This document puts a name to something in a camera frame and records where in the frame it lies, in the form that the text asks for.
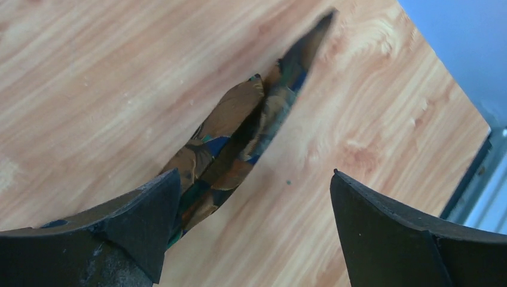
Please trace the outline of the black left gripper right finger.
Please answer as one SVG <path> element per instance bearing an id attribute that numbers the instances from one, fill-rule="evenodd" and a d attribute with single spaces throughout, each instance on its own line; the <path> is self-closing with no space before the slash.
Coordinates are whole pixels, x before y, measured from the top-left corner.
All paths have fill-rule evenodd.
<path id="1" fill-rule="evenodd" d="M 506 236 L 455 224 L 341 171 L 330 186 L 352 286 L 505 286 Z"/>

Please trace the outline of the dark patterned necktie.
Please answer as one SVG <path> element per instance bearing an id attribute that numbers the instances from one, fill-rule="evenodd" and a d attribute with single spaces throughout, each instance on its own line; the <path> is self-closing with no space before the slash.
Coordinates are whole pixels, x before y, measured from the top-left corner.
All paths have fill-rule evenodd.
<path id="1" fill-rule="evenodd" d="M 181 182 L 170 245 L 216 212 L 246 179 L 286 121 L 338 15 L 329 9 L 267 75 L 229 89 L 167 162 L 164 169 L 176 169 Z"/>

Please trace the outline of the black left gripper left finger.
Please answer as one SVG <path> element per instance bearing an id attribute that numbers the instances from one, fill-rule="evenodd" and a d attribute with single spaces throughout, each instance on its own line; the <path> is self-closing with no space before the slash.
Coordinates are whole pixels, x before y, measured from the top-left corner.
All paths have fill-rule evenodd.
<path id="1" fill-rule="evenodd" d="M 1 233 L 2 286 L 152 286 L 176 218 L 173 169 L 139 188 L 38 228 Z"/>

